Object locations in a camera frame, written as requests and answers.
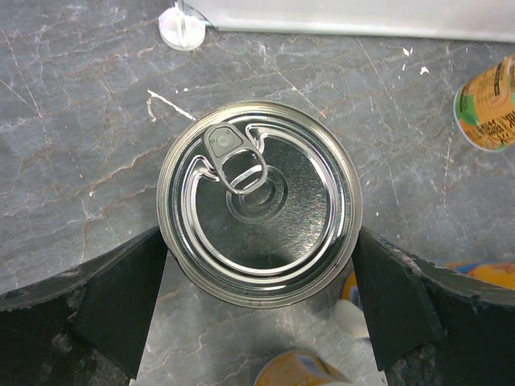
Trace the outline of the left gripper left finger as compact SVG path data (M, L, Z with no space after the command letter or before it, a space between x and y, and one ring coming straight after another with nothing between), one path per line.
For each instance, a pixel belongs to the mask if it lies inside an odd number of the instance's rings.
M127 385L167 259L158 228L1 296L3 385Z

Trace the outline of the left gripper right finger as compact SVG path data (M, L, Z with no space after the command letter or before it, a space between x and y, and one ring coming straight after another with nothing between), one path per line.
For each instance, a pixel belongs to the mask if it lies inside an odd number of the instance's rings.
M514 292L360 230L352 262L377 368L390 385L512 385ZM406 281L409 305L381 301Z

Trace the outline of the blue can with pull-tab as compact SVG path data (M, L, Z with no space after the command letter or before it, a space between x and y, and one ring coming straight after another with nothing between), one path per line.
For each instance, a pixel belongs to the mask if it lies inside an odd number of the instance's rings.
M361 228L359 179L319 121L245 101L192 122L157 187L163 239L187 278L254 309L301 302L350 261Z

